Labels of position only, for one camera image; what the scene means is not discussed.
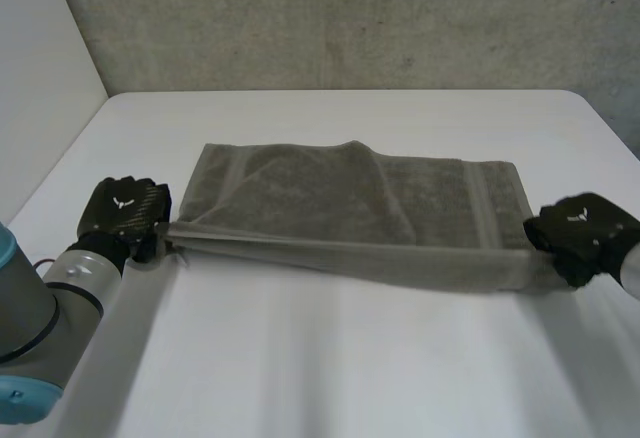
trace gray wall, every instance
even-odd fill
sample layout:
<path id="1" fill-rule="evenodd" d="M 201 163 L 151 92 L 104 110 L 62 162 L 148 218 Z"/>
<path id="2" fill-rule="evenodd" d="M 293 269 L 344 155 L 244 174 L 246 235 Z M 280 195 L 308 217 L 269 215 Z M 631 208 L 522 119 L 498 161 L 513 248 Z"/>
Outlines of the gray wall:
<path id="1" fill-rule="evenodd" d="M 640 153 L 640 0 L 68 0 L 110 94 L 560 88 Z"/>

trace cable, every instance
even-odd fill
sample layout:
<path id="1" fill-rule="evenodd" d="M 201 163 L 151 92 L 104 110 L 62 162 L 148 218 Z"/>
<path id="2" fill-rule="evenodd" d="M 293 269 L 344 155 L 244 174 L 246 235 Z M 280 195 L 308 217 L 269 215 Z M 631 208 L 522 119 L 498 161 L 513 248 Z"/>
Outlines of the cable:
<path id="1" fill-rule="evenodd" d="M 45 263 L 53 263 L 54 261 L 56 261 L 56 260 L 54 260 L 52 258 L 44 258 L 42 260 L 38 260 L 33 264 L 33 269 L 38 271 L 38 268 L 40 266 L 44 265 Z"/>

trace towel fold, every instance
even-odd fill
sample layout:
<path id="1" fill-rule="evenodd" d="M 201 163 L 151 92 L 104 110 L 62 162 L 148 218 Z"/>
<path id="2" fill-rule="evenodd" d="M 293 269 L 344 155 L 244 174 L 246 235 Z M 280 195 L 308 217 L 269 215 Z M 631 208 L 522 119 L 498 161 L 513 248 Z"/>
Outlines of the towel fold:
<path id="1" fill-rule="evenodd" d="M 166 238 L 175 246 L 414 288 L 568 289 L 529 244 L 506 162 L 333 147 L 206 145 Z"/>

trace concrete wall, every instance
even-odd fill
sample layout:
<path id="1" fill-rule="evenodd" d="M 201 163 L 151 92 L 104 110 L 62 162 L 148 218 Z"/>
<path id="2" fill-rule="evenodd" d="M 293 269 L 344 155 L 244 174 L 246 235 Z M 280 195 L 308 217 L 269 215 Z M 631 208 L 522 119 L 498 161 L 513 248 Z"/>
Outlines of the concrete wall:
<path id="1" fill-rule="evenodd" d="M 106 99 L 65 0 L 0 0 L 0 221 Z"/>
<path id="2" fill-rule="evenodd" d="M 68 0 L 110 94 L 560 88 L 640 152 L 640 0 Z"/>

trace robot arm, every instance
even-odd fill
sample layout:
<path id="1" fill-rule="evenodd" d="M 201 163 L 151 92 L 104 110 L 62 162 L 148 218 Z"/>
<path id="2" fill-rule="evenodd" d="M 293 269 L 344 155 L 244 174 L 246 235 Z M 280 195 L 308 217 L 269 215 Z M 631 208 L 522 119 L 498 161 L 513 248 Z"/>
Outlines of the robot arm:
<path id="1" fill-rule="evenodd" d="M 0 225 L 0 423 L 49 414 L 115 299 L 126 260 L 156 257 L 155 225 L 168 221 L 170 207 L 166 185 L 103 181 L 78 241 L 42 279 Z"/>
<path id="2" fill-rule="evenodd" d="M 594 193 L 565 198 L 543 207 L 524 229 L 538 250 L 553 254 L 569 285 L 608 273 L 640 299 L 640 222 L 610 201 Z"/>

